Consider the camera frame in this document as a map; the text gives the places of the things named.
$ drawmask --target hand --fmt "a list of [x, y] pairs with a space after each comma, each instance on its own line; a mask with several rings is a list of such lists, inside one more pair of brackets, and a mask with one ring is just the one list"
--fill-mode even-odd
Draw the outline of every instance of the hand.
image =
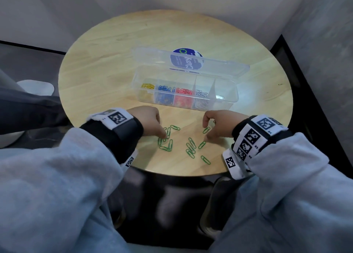
[[206, 134], [205, 141], [219, 137], [232, 138], [233, 129], [246, 118], [249, 118], [249, 116], [229, 110], [205, 112], [202, 119], [202, 127], [206, 128], [210, 119], [216, 121], [215, 127]]
[[143, 136], [157, 136], [165, 139], [167, 134], [161, 126], [159, 111], [152, 106], [138, 106], [127, 110], [127, 112], [136, 117], [143, 126]]

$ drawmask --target gray wall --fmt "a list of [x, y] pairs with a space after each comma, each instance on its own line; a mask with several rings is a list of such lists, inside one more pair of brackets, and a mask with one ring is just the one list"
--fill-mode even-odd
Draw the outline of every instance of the gray wall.
[[267, 48], [302, 0], [0, 0], [0, 40], [67, 51], [94, 25], [139, 10], [177, 9], [219, 18]]
[[304, 0], [283, 36], [353, 163], [353, 0]]

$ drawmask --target transparent container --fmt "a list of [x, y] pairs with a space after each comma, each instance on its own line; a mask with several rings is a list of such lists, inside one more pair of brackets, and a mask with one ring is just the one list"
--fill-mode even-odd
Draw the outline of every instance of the transparent container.
[[232, 61], [207, 59], [138, 47], [132, 81], [141, 102], [194, 110], [228, 110], [238, 101], [237, 77], [250, 67]]

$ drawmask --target open box lid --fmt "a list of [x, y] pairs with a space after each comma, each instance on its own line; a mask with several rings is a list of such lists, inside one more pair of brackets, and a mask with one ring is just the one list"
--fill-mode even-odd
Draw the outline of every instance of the open box lid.
[[194, 74], [208, 74], [224, 79], [235, 79], [250, 70], [249, 65], [230, 60], [214, 60], [151, 47], [134, 48], [132, 55], [139, 65], [158, 65], [169, 69]]

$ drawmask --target round wooden table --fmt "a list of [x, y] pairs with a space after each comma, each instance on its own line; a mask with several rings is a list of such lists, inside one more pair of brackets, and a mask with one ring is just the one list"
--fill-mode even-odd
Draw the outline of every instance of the round wooden table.
[[[227, 171], [222, 152], [233, 140], [207, 143], [192, 159], [185, 152], [191, 137], [203, 141], [204, 112], [137, 101], [130, 84], [136, 64], [131, 49], [137, 46], [173, 51], [191, 48], [203, 57], [250, 65], [240, 77], [239, 101], [231, 110], [247, 115], [267, 113], [284, 125], [292, 116], [293, 97], [288, 78], [275, 57], [257, 40], [220, 20], [175, 10], [151, 10], [121, 15], [84, 33], [68, 50], [59, 72], [59, 93], [74, 126], [87, 115], [112, 107], [129, 109], [152, 105], [159, 109], [162, 126], [172, 130], [172, 152], [158, 148], [157, 137], [142, 137], [133, 166], [166, 175], [204, 176]], [[202, 161], [204, 155], [211, 165]]]

